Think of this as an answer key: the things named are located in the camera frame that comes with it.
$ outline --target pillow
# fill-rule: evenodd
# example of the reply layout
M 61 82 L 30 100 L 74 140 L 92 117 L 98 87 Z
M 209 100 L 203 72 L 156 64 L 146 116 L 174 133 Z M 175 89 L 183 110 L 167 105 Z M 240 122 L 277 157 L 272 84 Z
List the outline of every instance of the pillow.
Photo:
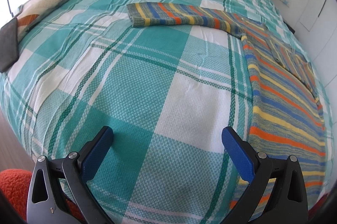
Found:
M 17 15 L 17 41 L 23 37 L 44 17 L 68 0 L 29 0 L 19 7 Z

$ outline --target orange fuzzy fabric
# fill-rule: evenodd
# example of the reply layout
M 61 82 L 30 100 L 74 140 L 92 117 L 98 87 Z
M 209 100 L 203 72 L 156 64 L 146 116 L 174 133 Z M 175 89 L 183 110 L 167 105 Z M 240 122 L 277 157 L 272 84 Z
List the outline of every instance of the orange fuzzy fabric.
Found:
M 22 219 L 26 219 L 28 190 L 32 173 L 26 170 L 8 169 L 0 172 L 0 189 L 18 212 Z M 70 200 L 66 199 L 71 214 L 84 221 L 80 210 Z

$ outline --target metal screw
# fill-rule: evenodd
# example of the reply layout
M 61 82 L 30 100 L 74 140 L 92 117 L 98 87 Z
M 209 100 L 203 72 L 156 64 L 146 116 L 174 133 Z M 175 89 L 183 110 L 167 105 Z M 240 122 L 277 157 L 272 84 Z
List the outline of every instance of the metal screw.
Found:
M 267 157 L 267 154 L 265 152 L 258 152 L 257 155 L 258 155 L 259 158 L 266 158 Z
M 76 158 L 77 157 L 77 152 L 70 152 L 68 155 L 69 158 Z
M 297 161 L 297 157 L 295 157 L 294 155 L 291 155 L 290 156 L 290 160 L 293 161 L 293 162 L 296 162 Z
M 45 156 L 39 156 L 38 158 L 37 158 L 37 161 L 38 162 L 43 162 L 45 160 Z

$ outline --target teal and white plaid blanket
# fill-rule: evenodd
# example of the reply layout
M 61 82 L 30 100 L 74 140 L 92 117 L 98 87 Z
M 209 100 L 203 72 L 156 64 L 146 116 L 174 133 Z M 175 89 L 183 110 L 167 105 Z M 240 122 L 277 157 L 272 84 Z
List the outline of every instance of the teal and white plaid blanket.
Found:
M 34 160 L 78 151 L 110 126 L 114 143 L 89 187 L 115 223 L 218 223 L 238 183 L 221 131 L 246 140 L 252 116 L 242 44 L 202 26 L 132 28 L 126 5 L 145 1 L 241 14 L 307 56 L 271 0 L 70 0 L 21 41 L 0 76 L 1 109 Z M 316 85 L 326 184 L 332 120 Z

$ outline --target blue gripper pad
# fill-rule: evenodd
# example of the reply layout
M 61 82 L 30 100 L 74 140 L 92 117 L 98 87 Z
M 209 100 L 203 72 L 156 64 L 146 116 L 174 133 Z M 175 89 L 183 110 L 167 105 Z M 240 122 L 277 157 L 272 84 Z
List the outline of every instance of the blue gripper pad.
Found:
M 225 147 L 227 153 L 229 154 L 236 169 L 238 170 L 241 178 L 251 183 L 255 176 L 254 164 L 241 147 L 239 142 L 240 141 L 242 142 L 242 140 L 240 139 L 240 137 L 233 130 L 233 132 L 236 134 L 238 138 L 235 139 L 235 137 L 229 130 L 233 129 L 226 127 L 222 130 L 221 134 L 222 144 Z
M 110 127 L 107 127 L 82 163 L 81 178 L 84 183 L 87 183 L 87 181 L 92 180 L 95 177 L 113 140 L 114 133 Z

